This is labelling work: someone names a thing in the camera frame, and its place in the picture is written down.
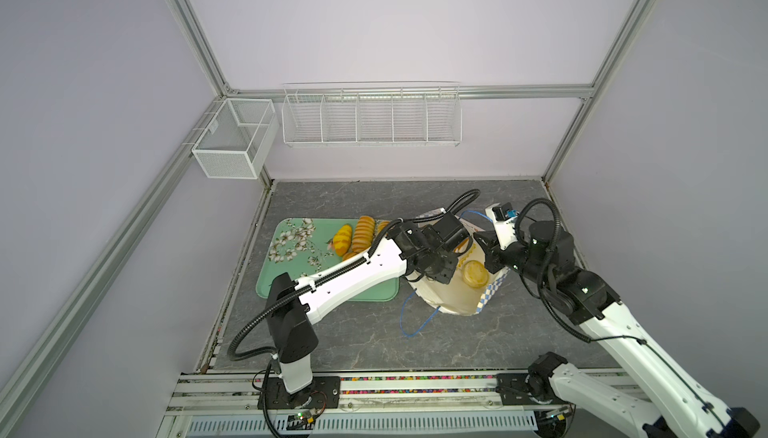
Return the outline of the round yellow fake bun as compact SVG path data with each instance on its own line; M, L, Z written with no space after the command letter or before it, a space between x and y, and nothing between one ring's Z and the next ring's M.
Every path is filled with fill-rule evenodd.
M469 260L462 266L462 281L474 289L484 288L490 281L490 273L482 262Z

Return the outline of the checkered paper bag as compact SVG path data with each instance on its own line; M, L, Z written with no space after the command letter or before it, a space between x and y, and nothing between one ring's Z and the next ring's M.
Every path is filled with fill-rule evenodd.
M464 242L458 250L467 250L467 252L459 257L455 273L448 284L428 279L426 276L408 284L418 297L433 308L438 308L441 313L472 316L482 312L488 305L504 283L508 270L502 269L497 273L488 272L488 278L483 286L470 286L464 280L464 268L469 262L476 261L482 269L485 269L485 254L476 241L473 241L471 247L467 247L467 243Z

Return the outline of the yellow fake bread loaf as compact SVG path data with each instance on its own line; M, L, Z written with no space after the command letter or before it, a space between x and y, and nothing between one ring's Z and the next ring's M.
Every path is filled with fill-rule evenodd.
M389 225L389 223L389 220L379 221L376 226L375 235L378 236Z

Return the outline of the small striped yellow bread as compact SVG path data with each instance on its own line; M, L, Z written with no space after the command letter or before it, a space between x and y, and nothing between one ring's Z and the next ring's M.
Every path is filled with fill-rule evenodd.
M351 246L353 228L349 224L344 224L332 237L331 248L337 256L343 257L348 253Z

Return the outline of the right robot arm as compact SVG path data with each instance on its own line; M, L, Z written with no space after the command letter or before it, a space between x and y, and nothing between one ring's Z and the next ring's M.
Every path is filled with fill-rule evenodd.
M523 232L516 220L474 236L489 271L509 270L534 285L569 334L605 349L645 393L637 400L549 352L528 369L528 393L583 408L629 437L754 437L758 419L732 407L687 373L639 324L619 294L575 262L572 236L558 221Z

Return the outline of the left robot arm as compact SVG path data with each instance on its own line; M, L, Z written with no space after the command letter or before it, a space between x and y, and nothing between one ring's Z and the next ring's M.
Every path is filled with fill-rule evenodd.
M293 396L312 386L311 354L319 344L314 325L341 304L390 279L451 282L459 257L470 250L471 233L447 212L421 225L398 218L353 258L314 275L283 273L270 288L264 309L232 339L227 357L244 361L268 354L285 391Z

